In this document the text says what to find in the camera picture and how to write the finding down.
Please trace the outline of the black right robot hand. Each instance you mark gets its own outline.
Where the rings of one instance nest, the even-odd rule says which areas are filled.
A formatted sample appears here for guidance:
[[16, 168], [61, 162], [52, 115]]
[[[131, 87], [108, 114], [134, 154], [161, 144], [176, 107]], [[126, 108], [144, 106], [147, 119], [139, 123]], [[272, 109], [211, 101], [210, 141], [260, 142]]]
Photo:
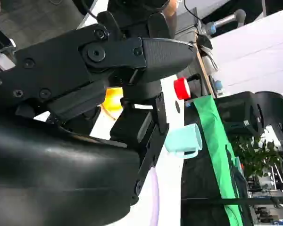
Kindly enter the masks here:
[[[0, 226], [103, 226], [138, 201], [161, 153], [161, 79], [186, 68], [194, 46], [123, 38], [93, 24], [22, 49], [0, 72]], [[67, 123], [128, 88], [109, 140]]]

